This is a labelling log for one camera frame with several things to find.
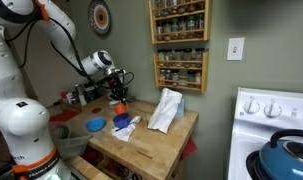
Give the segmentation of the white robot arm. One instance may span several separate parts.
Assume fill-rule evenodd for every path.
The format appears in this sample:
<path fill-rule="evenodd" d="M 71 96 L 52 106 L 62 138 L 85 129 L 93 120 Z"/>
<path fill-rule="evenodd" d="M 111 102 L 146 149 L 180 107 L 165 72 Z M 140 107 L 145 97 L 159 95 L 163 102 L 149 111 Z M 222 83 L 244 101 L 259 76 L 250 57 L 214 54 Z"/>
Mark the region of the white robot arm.
<path fill-rule="evenodd" d="M 0 132 L 13 160 L 12 171 L 17 180 L 71 180 L 71 170 L 49 133 L 49 112 L 33 97 L 31 76 L 17 62 L 5 37 L 12 27 L 28 32 L 40 28 L 80 75 L 90 78 L 101 71 L 112 89 L 122 85 L 124 71 L 104 50 L 80 58 L 75 24 L 51 0 L 0 0 Z"/>

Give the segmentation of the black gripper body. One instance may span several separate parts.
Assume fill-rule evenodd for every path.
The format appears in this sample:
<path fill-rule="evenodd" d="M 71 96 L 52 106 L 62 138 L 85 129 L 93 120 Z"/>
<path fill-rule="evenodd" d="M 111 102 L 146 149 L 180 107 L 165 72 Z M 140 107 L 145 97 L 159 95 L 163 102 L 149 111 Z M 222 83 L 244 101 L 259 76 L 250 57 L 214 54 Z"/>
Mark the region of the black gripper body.
<path fill-rule="evenodd" d="M 128 93 L 128 88 L 124 85 L 125 73 L 125 70 L 115 68 L 107 68 L 105 71 L 105 78 L 112 96 L 117 100 L 124 100 Z"/>

